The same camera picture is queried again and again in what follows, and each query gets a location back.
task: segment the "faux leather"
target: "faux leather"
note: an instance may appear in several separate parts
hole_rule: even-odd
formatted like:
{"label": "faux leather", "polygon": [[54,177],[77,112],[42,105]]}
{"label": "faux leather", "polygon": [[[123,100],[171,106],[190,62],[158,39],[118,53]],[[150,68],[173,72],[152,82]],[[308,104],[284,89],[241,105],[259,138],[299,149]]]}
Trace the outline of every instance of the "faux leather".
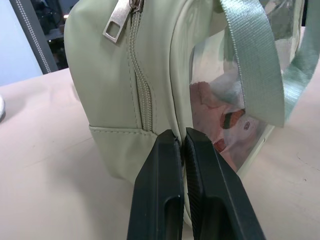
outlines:
{"label": "faux leather", "polygon": [[[172,129],[182,144],[186,128],[193,126],[190,56],[197,43],[220,32],[226,21],[219,0],[145,1],[135,54],[152,98],[152,131],[146,132],[128,54],[130,17],[116,45],[102,34],[116,4],[117,0],[79,1],[66,21],[64,42],[102,158],[113,176],[134,183],[157,135]],[[188,196],[185,199],[184,219],[190,224]]]}

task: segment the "wall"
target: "wall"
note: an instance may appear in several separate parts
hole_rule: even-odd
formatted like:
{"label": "wall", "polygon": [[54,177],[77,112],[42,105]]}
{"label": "wall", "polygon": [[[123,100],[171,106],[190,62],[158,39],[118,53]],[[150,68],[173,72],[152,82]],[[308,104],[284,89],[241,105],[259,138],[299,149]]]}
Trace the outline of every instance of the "wall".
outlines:
{"label": "wall", "polygon": [[0,0],[0,86],[42,75],[9,0]]}

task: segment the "mint green bag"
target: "mint green bag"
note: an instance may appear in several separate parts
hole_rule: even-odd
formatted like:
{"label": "mint green bag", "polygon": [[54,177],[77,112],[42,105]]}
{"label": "mint green bag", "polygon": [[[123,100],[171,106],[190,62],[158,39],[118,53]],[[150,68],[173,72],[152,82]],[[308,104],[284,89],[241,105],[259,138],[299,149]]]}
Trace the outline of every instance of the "mint green bag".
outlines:
{"label": "mint green bag", "polygon": [[[186,128],[194,127],[208,136],[222,129],[211,140],[220,152],[228,149],[225,159],[251,139],[233,166],[242,176],[273,126],[284,125],[316,67],[320,1],[309,1],[296,52],[303,5],[303,0],[77,3],[65,25],[66,55],[110,173],[134,183],[159,134],[172,129],[182,147]],[[208,115],[200,108],[213,116],[205,124]],[[226,161],[235,163],[232,156]],[[184,219],[191,224],[185,200]]]}

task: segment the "zipper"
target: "zipper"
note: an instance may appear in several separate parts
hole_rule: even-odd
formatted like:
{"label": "zipper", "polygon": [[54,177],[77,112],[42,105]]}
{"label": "zipper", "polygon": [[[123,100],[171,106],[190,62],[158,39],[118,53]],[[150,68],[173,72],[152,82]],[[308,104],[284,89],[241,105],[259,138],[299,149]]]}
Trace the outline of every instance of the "zipper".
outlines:
{"label": "zipper", "polygon": [[[118,0],[118,3],[116,4],[111,17],[103,31],[103,35],[108,40],[116,44],[128,16],[130,15],[130,13],[132,13],[129,36],[129,57],[132,61],[136,78],[142,129],[146,132],[150,132],[153,130],[151,91],[146,77],[139,66],[135,52],[136,39],[140,26],[143,7],[144,0]],[[113,36],[109,33],[111,25],[116,25],[118,27],[118,32],[116,34],[113,34]]]}

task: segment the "zipper teeth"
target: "zipper teeth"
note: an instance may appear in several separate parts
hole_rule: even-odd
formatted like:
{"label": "zipper teeth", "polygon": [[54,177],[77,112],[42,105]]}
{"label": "zipper teeth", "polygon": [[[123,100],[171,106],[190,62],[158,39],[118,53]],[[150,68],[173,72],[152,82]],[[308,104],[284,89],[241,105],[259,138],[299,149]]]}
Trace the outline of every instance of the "zipper teeth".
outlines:
{"label": "zipper teeth", "polygon": [[136,53],[135,53],[135,45],[136,45],[136,38],[137,33],[140,25],[141,20],[141,13],[135,12],[132,15],[132,23],[131,23],[131,31],[130,31],[130,40],[129,40],[129,51],[130,51],[130,58],[132,60],[136,82],[137,82],[137,89],[138,89],[138,98],[139,98],[139,105],[140,105],[140,112],[142,118],[142,129],[144,131],[152,131],[152,98],[151,98],[151,91],[148,85],[148,82],[141,71],[139,66]]}

